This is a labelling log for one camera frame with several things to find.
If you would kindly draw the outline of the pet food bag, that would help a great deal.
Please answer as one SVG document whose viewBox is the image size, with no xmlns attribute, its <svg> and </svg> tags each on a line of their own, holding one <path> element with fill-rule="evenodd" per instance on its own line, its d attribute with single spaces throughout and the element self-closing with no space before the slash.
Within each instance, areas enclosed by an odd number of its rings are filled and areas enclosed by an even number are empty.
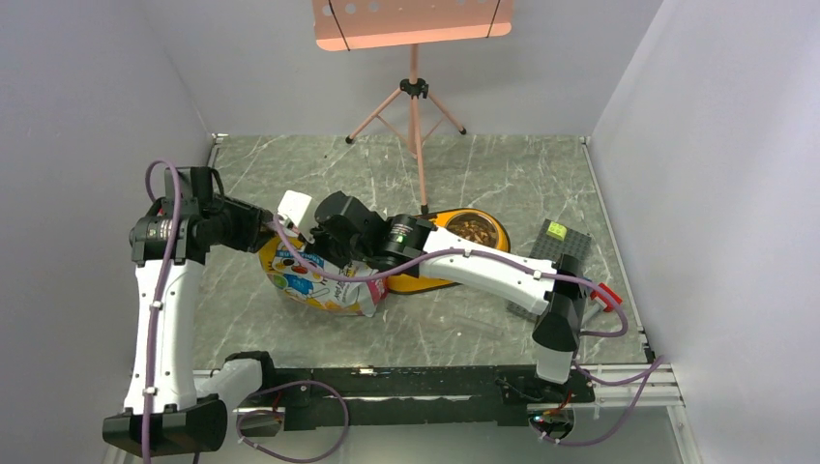
<svg viewBox="0 0 820 464">
<path fill-rule="evenodd" d="M 348 282 L 329 279 L 295 259 L 274 235 L 258 252 L 262 270 L 282 295 L 336 315 L 373 316 L 387 298 L 386 280 Z"/>
</svg>

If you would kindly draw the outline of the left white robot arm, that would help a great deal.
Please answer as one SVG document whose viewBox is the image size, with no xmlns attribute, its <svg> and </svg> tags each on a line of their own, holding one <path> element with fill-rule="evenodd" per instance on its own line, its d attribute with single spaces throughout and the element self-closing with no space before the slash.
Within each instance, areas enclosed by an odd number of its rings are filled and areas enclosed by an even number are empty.
<svg viewBox="0 0 820 464">
<path fill-rule="evenodd" d="M 208 166 L 164 172 L 165 194 L 130 232 L 139 293 L 135 358 L 121 412 L 104 419 L 111 446 L 149 463 L 160 456 L 213 452 L 227 435 L 229 415 L 245 399 L 270 403 L 278 392 L 271 356 L 228 356 L 214 377 L 197 384 L 194 313 L 214 246 L 257 253 L 271 238 L 272 214 L 227 196 Z"/>
</svg>

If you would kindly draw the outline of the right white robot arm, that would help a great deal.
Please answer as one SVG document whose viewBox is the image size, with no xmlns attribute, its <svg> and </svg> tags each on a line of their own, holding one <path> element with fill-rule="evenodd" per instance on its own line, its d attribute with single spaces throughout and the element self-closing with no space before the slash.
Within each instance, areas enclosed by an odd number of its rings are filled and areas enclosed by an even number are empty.
<svg viewBox="0 0 820 464">
<path fill-rule="evenodd" d="M 303 233 L 313 253 L 336 265 L 361 262 L 382 276 L 443 279 L 503 298 L 535 315 L 533 385 L 545 401 L 571 388 L 579 349 L 585 287 L 577 261 L 537 260 L 471 242 L 443 226 L 408 215 L 383 218 L 337 191 L 308 209 Z"/>
</svg>

